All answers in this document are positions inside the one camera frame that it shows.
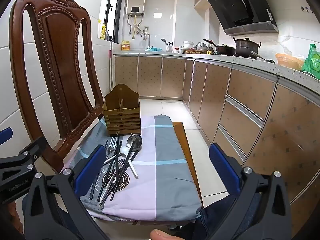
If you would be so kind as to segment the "person's right hand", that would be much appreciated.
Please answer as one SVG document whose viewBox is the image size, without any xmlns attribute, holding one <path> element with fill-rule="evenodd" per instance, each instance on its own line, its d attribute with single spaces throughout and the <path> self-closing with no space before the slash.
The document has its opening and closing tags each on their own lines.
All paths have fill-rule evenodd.
<svg viewBox="0 0 320 240">
<path fill-rule="evenodd" d="M 180 237 L 169 235 L 168 233 L 158 229 L 153 229 L 150 232 L 150 239 L 151 240 L 183 240 Z"/>
</svg>

